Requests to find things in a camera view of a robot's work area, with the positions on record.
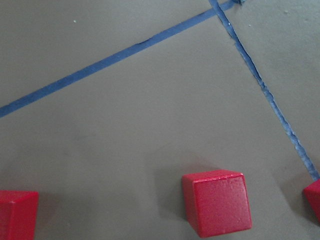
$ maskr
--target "red block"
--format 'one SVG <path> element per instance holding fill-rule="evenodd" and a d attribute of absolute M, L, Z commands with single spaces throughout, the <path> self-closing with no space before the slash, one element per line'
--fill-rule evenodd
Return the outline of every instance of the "red block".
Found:
<path fill-rule="evenodd" d="M 320 222 L 320 179 L 307 186 L 303 193 Z"/>
<path fill-rule="evenodd" d="M 33 240 L 39 194 L 0 191 L 0 240 Z"/>
<path fill-rule="evenodd" d="M 186 217 L 201 238 L 252 227 L 245 177 L 216 170 L 182 176 Z"/>

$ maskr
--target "cube face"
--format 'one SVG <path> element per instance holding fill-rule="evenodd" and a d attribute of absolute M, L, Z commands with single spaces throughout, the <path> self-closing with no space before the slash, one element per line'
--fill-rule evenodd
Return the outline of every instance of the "cube face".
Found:
<path fill-rule="evenodd" d="M 0 191 L 0 239 L 33 240 L 39 194 Z"/>
<path fill-rule="evenodd" d="M 217 170 L 182 177 L 186 215 L 202 238 L 252 227 L 244 175 Z"/>
<path fill-rule="evenodd" d="M 307 186 L 303 193 L 315 212 L 316 218 L 320 222 L 320 180 Z"/>

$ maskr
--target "gray floor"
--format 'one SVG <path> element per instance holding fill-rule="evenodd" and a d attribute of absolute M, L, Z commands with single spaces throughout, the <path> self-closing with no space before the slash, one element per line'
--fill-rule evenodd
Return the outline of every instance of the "gray floor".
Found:
<path fill-rule="evenodd" d="M 0 3 L 0 105 L 210 8 L 206 0 Z M 226 12 L 320 167 L 320 2 Z M 40 192 L 36 240 L 199 239 L 181 176 L 246 177 L 253 228 L 217 240 L 318 240 L 312 182 L 215 16 L 0 119 L 0 186 Z"/>

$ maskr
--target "blue tape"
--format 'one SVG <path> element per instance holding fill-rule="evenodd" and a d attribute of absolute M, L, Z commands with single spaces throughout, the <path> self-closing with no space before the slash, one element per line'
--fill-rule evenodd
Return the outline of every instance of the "blue tape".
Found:
<path fill-rule="evenodd" d="M 228 10 L 233 7 L 235 3 L 232 0 L 229 0 L 221 5 L 221 8 L 223 10 Z M 63 89 L 85 77 L 90 76 L 91 74 L 94 74 L 102 69 L 105 69 L 109 67 L 110 65 L 113 65 L 123 59 L 126 59 L 142 50 L 145 50 L 163 40 L 166 40 L 173 35 L 176 35 L 188 28 L 191 28 L 213 16 L 216 15 L 216 12 L 213 9 L 207 10 L 199 15 L 196 15 L 186 21 L 183 21 L 167 30 L 164 30 L 153 37 L 149 38 L 146 41 L 143 41 L 141 43 L 137 43 L 133 46 L 130 46 L 122 51 L 119 51 L 103 60 L 100 60 L 90 66 L 87 66 L 75 73 L 72 73 L 69 76 L 66 76 L 58 81 L 55 81 L 41 89 L 38 89 L 26 96 L 23 96 L 19 98 L 18 100 L 15 100 L 8 105 L 5 105 L 0 108 L 0 118 L 20 109 L 23 108 L 39 99 L 44 98 L 45 96 L 48 96 L 60 89 Z"/>
<path fill-rule="evenodd" d="M 255 77 L 258 84 L 260 85 L 264 96 L 266 97 L 267 101 L 271 105 L 276 116 L 280 120 L 286 134 L 290 138 L 291 142 L 294 144 L 294 147 L 295 147 L 297 153 L 299 154 L 301 160 L 303 161 L 303 163 L 304 163 L 306 169 L 308 170 L 309 174 L 311 175 L 312 179 L 314 181 L 320 179 L 320 175 L 319 175 L 318 171 L 316 170 L 312 160 L 307 155 L 307 152 L 306 152 L 305 148 L 301 145 L 299 138 L 296 136 L 295 132 L 292 130 L 292 128 L 291 128 L 290 124 L 288 123 L 288 121 L 286 120 L 285 116 L 282 114 L 281 110 L 279 109 L 279 107 L 275 101 L 274 96 L 271 94 L 267 85 L 262 80 L 253 60 L 251 59 L 250 55 L 247 53 L 244 46 L 240 42 L 233 26 L 231 25 L 228 18 L 226 17 L 223 9 L 220 7 L 217 0 L 209 0 L 209 2 L 211 4 L 211 6 L 213 7 L 213 9 L 216 11 L 218 17 L 220 18 L 222 24 L 224 25 L 224 27 L 227 30 L 227 32 L 229 33 L 229 35 L 235 41 L 236 48 L 238 49 L 238 51 L 242 55 L 244 61 L 246 62 L 247 66 L 249 67 L 252 75 Z"/>

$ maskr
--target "red cube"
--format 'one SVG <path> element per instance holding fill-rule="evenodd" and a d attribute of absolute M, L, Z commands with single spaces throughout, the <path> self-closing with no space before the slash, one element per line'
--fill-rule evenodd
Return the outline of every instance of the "red cube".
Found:
<path fill-rule="evenodd" d="M 201 238 L 252 227 L 245 177 L 215 170 L 182 176 L 186 217 Z"/>
<path fill-rule="evenodd" d="M 320 179 L 307 186 L 303 193 L 320 222 Z"/>
<path fill-rule="evenodd" d="M 0 191 L 0 240 L 33 240 L 39 194 Z"/>

